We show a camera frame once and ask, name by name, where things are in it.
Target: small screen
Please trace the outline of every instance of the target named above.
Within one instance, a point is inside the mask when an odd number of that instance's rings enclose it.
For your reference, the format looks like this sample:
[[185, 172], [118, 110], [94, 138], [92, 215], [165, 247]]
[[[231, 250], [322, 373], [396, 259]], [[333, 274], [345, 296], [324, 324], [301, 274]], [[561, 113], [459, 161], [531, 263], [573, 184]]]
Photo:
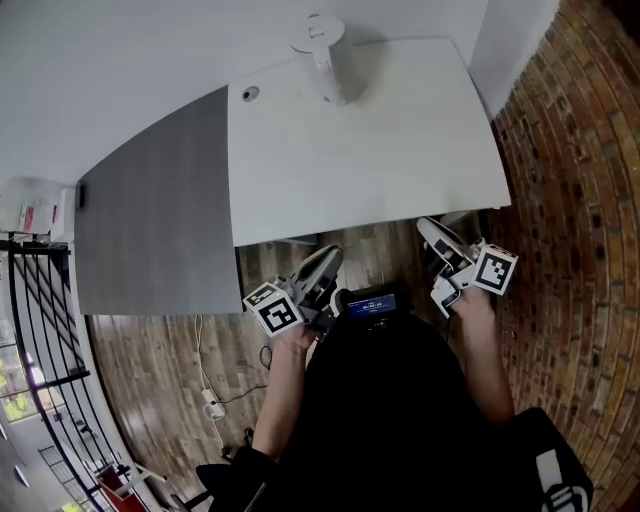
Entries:
[[352, 302], [349, 304], [349, 316], [351, 316], [351, 318], [362, 318], [379, 313], [386, 313], [394, 309], [396, 309], [396, 298], [394, 295], [383, 295], [375, 299]]

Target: red object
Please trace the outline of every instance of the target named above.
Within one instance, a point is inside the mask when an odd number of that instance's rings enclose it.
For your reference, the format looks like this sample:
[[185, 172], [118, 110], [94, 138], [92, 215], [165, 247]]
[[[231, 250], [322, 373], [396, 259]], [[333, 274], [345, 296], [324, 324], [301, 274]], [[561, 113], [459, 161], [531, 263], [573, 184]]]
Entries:
[[31, 224], [33, 224], [33, 206], [27, 206], [27, 211], [24, 216], [24, 227], [22, 228], [25, 233], [31, 232]]
[[118, 496], [115, 491], [122, 487], [122, 482], [113, 467], [105, 469], [100, 476], [98, 476], [100, 487], [109, 498], [109, 501], [113, 505], [113, 508], [118, 512], [146, 512], [144, 505], [140, 502], [138, 497], [131, 491], [124, 496]]

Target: wall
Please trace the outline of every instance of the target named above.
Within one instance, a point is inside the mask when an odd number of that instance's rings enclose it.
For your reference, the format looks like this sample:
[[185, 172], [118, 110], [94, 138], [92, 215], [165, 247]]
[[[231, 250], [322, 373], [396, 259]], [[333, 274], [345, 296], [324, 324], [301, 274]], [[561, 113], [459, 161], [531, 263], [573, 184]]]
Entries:
[[521, 257], [499, 307], [517, 408], [544, 407], [592, 510], [616, 510], [640, 479], [640, 48], [598, 1], [564, 0], [495, 130], [513, 206], [494, 238]]
[[30, 416], [10, 424], [4, 423], [4, 420], [3, 417], [5, 431], [21, 463], [24, 465], [24, 473], [31, 485], [31, 489], [40, 496], [46, 510], [53, 512], [62, 507], [62, 505], [71, 503], [73, 498], [58, 481], [38, 452], [39, 449], [43, 450], [53, 444], [40, 416]]
[[0, 184], [73, 183], [163, 116], [291, 58], [287, 27], [314, 12], [354, 42], [451, 36], [471, 59], [488, 0], [4, 0]]
[[469, 73], [491, 119], [504, 106], [559, 0], [489, 0]]
[[[31, 487], [18, 482], [14, 466], [19, 466]], [[12, 444], [0, 438], [0, 512], [45, 512], [49, 509], [36, 491], [38, 482], [24, 470]]]

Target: hand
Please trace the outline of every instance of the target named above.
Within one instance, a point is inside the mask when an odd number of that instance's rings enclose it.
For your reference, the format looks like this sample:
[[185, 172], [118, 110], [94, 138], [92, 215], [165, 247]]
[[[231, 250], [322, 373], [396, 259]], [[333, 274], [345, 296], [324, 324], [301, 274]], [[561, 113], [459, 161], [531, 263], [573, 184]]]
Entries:
[[493, 320], [494, 318], [489, 292], [477, 286], [462, 290], [462, 297], [451, 305], [451, 309], [465, 322]]
[[277, 343], [286, 345], [291, 350], [306, 352], [316, 339], [316, 333], [304, 324], [294, 325], [275, 337]]

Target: person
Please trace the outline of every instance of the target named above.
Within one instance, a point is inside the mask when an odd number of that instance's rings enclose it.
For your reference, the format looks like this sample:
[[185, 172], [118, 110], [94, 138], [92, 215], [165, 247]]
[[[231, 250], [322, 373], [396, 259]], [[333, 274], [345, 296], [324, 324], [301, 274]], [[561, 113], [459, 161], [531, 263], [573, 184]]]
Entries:
[[407, 313], [366, 334], [346, 315], [316, 348], [303, 326], [275, 339], [252, 448], [210, 481], [211, 510], [426, 508], [490, 503], [492, 440], [514, 404], [489, 295], [464, 290], [465, 374], [429, 324]]

